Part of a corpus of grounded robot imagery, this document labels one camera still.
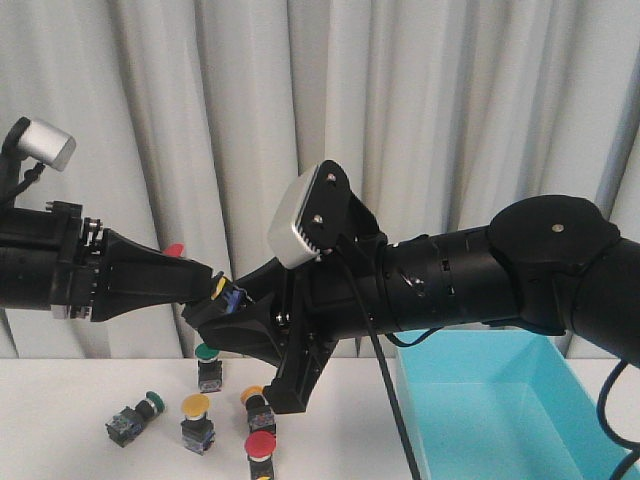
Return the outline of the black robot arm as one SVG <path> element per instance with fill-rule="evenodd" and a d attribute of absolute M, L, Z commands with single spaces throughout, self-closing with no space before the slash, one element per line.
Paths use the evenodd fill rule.
<path fill-rule="evenodd" d="M 211 294 L 210 267 L 140 245 L 76 204 L 1 213 L 1 305 L 102 322 Z"/>
<path fill-rule="evenodd" d="M 388 243 L 356 197 L 326 204 L 318 258 L 271 260 L 238 281 L 236 311 L 220 298 L 183 315 L 204 342 L 277 369 L 264 392 L 279 414 L 300 413 L 338 341 L 469 323 L 545 336 L 572 332 L 639 362 L 639 246 L 590 201 L 544 195 L 488 225 Z"/>

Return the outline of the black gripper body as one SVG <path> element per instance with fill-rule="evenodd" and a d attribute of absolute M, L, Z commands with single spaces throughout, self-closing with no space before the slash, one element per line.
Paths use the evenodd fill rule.
<path fill-rule="evenodd" d="M 350 199 L 334 248 L 295 269 L 289 283 L 287 358 L 266 388 L 278 414 L 302 413 L 338 341 L 391 333 L 395 319 L 382 263 L 387 238 L 374 215 Z"/>
<path fill-rule="evenodd" d="M 103 223 L 82 216 L 82 206 L 53 202 L 57 255 L 49 301 L 56 319 L 87 318 L 97 289 Z"/>

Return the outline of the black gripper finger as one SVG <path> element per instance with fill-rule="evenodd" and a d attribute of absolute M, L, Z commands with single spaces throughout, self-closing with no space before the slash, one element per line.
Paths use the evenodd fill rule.
<path fill-rule="evenodd" d="M 211 348 L 238 353 L 279 367 L 287 358 L 288 334 L 276 321 L 281 300 L 268 294 L 234 313 L 209 300 L 197 312 L 197 331 Z"/>
<path fill-rule="evenodd" d="M 176 266 L 197 269 L 200 264 L 182 257 L 173 257 L 159 250 L 136 243 L 113 229 L 106 229 L 102 237 L 102 258 L 107 266 L 131 263 L 141 266 Z"/>
<path fill-rule="evenodd" d="M 236 280 L 222 272 L 212 279 L 209 297 L 188 303 L 182 317 L 198 329 L 211 323 L 220 326 L 226 321 L 256 320 L 268 328 L 285 328 L 285 303 L 293 272 L 277 259 L 271 259 L 257 270 Z"/>
<path fill-rule="evenodd" d="M 210 267 L 190 260 L 115 262 L 98 276 L 91 320 L 106 321 L 149 306 L 202 300 L 210 295 L 211 278 Z"/>

